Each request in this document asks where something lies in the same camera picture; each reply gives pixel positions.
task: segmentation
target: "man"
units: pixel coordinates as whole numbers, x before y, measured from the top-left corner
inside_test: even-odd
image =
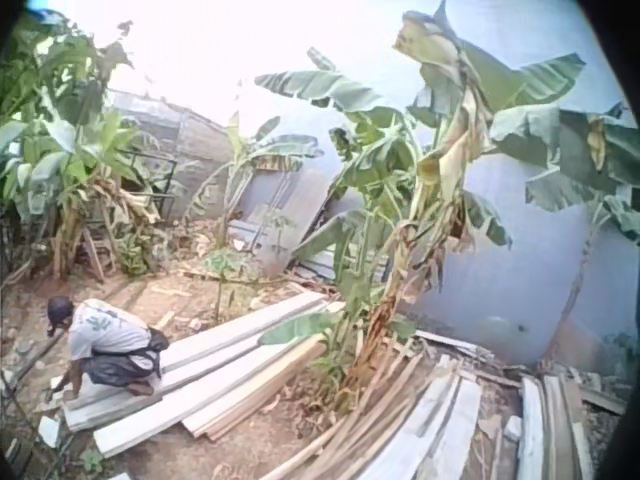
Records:
[[[98,385],[123,387],[134,395],[153,393],[147,377],[155,372],[160,378],[160,352],[169,346],[161,332],[96,299],[75,308],[69,297],[52,297],[47,315],[50,337],[56,328],[69,335],[71,365],[53,390],[60,392],[71,382],[73,389],[64,393],[65,401],[78,397],[83,373]]]

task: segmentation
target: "white t-shirt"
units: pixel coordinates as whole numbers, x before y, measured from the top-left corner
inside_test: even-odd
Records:
[[[131,352],[147,347],[150,339],[151,332],[140,318],[96,299],[85,300],[76,308],[69,328],[71,360],[91,357],[92,349],[111,353]],[[153,366],[148,358],[132,359],[142,368]]]

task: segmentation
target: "man's leg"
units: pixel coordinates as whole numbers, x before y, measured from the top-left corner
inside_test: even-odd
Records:
[[[134,395],[153,394],[147,381],[153,370],[140,367],[129,357],[96,355],[85,360],[82,371],[97,385],[126,388]]]

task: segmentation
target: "dark shorts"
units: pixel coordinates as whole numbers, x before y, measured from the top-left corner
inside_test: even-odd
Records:
[[[153,373],[153,367],[145,369],[134,363],[129,357],[95,355],[82,362],[82,371],[96,385],[126,387]]]

